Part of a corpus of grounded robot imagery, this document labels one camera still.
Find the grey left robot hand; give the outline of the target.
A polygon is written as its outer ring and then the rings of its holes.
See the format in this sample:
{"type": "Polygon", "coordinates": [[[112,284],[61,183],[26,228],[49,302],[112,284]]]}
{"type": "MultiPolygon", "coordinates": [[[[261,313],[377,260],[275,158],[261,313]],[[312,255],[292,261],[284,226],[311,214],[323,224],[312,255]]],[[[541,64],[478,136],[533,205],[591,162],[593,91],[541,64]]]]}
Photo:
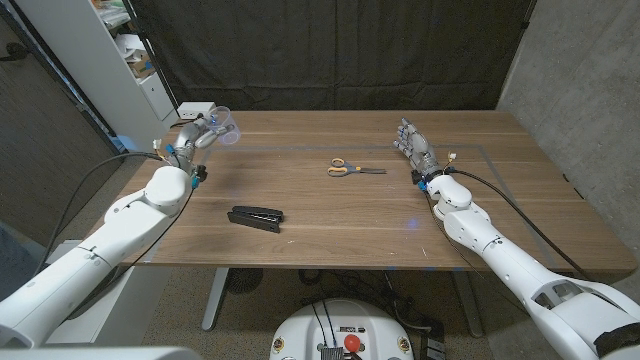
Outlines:
{"type": "Polygon", "coordinates": [[[224,136],[232,134],[236,129],[233,122],[226,125],[209,126],[205,118],[198,118],[187,123],[178,133],[171,148],[167,149],[171,164],[187,174],[193,173],[196,168],[193,163],[196,150],[208,148],[216,140],[221,140],[224,136]]]}

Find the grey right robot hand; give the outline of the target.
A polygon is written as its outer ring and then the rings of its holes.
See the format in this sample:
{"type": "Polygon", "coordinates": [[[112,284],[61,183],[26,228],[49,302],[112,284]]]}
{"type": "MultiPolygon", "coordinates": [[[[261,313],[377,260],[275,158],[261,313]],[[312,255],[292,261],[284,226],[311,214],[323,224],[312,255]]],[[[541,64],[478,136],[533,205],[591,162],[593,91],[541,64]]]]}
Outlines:
{"type": "Polygon", "coordinates": [[[443,174],[433,145],[408,119],[401,119],[393,145],[408,159],[415,176],[430,181],[443,174]]]}

